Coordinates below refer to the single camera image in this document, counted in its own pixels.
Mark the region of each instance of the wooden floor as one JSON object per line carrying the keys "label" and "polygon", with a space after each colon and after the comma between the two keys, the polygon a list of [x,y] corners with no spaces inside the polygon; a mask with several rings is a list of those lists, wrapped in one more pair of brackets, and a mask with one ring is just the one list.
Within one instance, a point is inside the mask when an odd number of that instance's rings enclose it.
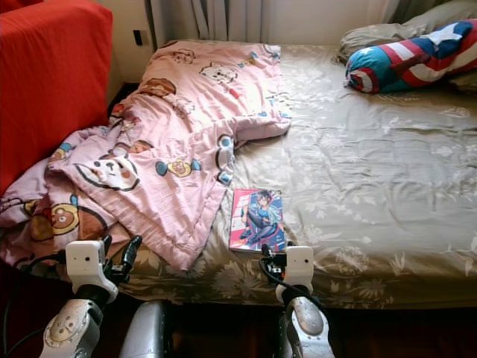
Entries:
{"label": "wooden floor", "polygon": [[[4,307],[18,273],[2,264],[0,307]],[[9,346],[44,327],[71,297],[70,286],[29,277],[12,306]],[[117,357],[130,320],[140,302],[126,295],[109,305],[94,357]],[[176,358],[272,357],[277,343],[274,307],[230,305],[173,306]],[[476,358],[477,310],[358,311],[330,310],[336,358]],[[38,357],[41,336],[12,356]]]}

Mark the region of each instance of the red cushion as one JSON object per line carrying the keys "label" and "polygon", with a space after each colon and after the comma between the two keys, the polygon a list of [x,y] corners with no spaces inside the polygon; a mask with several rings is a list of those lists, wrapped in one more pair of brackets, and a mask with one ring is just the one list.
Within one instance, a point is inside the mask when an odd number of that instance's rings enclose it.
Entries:
{"label": "red cushion", "polygon": [[28,5],[38,4],[42,1],[43,0],[0,0],[0,13],[17,10]]}
{"label": "red cushion", "polygon": [[0,196],[73,131],[107,123],[110,11],[49,0],[0,15]]}

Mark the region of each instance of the book cover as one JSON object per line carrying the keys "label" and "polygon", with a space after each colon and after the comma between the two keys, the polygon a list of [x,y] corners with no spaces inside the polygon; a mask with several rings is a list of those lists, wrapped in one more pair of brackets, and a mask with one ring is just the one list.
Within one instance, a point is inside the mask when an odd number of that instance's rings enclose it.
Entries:
{"label": "book cover", "polygon": [[281,251],[286,246],[282,221],[282,193],[279,190],[235,189],[230,249],[261,251],[262,244],[267,244],[272,251]]}

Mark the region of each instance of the pink blanket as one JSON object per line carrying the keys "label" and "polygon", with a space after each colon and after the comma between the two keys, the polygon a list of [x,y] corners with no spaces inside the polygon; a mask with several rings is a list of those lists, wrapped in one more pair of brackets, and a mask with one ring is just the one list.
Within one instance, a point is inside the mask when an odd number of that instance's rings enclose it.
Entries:
{"label": "pink blanket", "polygon": [[187,270],[206,244],[233,177],[237,145],[279,136],[279,48],[179,41],[152,57],[110,126],[73,133],[1,199],[9,264],[76,239],[133,235]]}

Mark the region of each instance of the bed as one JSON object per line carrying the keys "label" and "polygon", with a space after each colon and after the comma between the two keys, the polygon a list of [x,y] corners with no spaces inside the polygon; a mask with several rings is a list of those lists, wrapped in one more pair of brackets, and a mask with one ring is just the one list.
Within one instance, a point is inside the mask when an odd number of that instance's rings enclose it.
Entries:
{"label": "bed", "polygon": [[[291,107],[288,131],[238,145],[233,179],[190,269],[144,245],[123,292],[174,303],[277,304],[260,255],[228,249],[233,190],[260,187],[282,190],[286,235],[313,247],[313,286],[328,307],[476,305],[475,99],[441,87],[386,95],[345,88],[336,51],[283,45],[272,53],[285,85],[280,101]],[[11,237],[2,244],[15,245]]]}

